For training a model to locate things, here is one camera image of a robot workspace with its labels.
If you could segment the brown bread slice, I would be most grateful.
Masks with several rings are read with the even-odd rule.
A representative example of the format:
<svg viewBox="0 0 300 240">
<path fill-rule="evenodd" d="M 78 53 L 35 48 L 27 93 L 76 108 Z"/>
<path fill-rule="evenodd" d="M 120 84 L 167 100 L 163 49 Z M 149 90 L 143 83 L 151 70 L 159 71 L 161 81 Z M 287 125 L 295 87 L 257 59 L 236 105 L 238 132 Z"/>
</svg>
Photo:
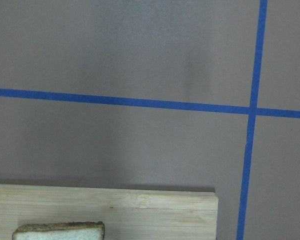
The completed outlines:
<svg viewBox="0 0 300 240">
<path fill-rule="evenodd" d="M 103 240 L 103 222 L 25 224 L 12 234 L 13 240 Z"/>
</svg>

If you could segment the wooden cutting board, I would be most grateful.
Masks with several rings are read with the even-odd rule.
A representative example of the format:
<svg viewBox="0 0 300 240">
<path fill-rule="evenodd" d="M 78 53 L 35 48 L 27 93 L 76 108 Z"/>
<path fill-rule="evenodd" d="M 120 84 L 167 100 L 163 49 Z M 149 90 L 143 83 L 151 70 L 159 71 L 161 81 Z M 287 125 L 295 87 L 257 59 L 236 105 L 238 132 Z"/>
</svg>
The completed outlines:
<svg viewBox="0 0 300 240">
<path fill-rule="evenodd" d="M 214 240 L 213 192 L 0 184 L 0 240 L 25 224 L 103 222 L 107 240 Z"/>
</svg>

